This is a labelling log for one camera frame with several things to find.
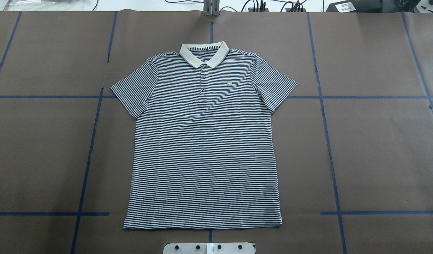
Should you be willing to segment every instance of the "polo shirt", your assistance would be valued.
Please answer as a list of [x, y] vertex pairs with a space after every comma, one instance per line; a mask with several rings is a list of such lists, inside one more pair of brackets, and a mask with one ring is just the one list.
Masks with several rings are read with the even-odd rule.
[[124, 228], [280, 226], [271, 114], [296, 84], [218, 42], [150, 57], [112, 85], [136, 118]]

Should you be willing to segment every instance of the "shirt collar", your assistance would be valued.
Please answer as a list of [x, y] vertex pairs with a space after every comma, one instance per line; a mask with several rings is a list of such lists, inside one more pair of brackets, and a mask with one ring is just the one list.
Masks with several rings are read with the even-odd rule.
[[224, 43], [224, 42], [217, 42], [217, 43], [211, 43], [211, 44], [183, 44], [182, 47], [180, 48], [179, 54], [191, 66], [193, 66], [195, 68], [199, 68], [199, 66], [204, 64], [204, 62], [201, 61], [199, 58], [197, 58], [195, 55], [193, 55], [193, 53], [190, 52], [189, 48], [206, 49], [206, 48], [215, 47], [215, 46], [220, 47], [220, 48], [215, 53], [215, 55], [213, 55], [213, 57], [205, 63], [210, 68], [215, 68], [224, 60], [227, 53], [229, 52], [229, 48], [227, 47], [226, 43]]

